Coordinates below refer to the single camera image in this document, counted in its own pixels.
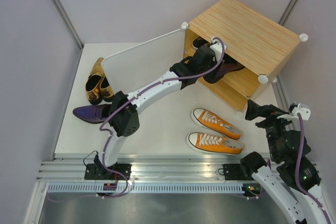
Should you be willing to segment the black canvas sneaker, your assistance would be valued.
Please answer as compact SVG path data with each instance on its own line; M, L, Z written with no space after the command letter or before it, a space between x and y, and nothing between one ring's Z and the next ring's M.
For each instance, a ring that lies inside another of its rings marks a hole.
M197 37L192 42L192 46L195 50L202 48L202 47L209 47L210 45L211 43L202 37Z

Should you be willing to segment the purple loafer shoe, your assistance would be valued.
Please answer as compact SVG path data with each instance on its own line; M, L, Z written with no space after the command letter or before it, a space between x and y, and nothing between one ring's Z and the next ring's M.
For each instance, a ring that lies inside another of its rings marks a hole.
M99 124L108 118L110 108L111 104L86 105L73 109L72 113L87 123Z
M240 71L244 69L245 66L243 66L239 62L229 62L229 63L222 63L221 66L217 67L214 71L206 74L203 79L210 84L216 83L220 79L224 77L224 75L234 72L234 71Z

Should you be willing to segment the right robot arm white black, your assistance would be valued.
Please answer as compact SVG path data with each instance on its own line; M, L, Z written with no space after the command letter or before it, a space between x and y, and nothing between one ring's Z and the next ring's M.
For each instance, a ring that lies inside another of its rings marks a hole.
M282 181L277 181L262 156L252 152L240 160L239 172L245 179L254 179L280 208L289 223L332 223L323 197L321 178L306 157L311 152L305 138L304 121L311 110L302 103L292 103L288 111L272 104L247 102L245 119L266 131L271 161Z

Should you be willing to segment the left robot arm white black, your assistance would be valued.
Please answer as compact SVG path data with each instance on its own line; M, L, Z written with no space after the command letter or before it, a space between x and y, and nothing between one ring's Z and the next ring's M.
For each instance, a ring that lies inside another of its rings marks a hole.
M108 132L108 139L94 158L96 172L102 179L110 179L116 172L114 165L122 145L140 127L139 115L161 98L193 85L199 78L215 76L223 65L226 48L220 41L201 47L150 84L128 94L121 91L115 94L109 115L99 128Z

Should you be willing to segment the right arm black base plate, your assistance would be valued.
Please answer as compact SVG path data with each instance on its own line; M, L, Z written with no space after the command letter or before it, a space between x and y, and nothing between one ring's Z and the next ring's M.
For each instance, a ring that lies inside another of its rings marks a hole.
M247 177L244 175L240 164L223 164L217 170L217 174L224 176L226 181L244 181Z

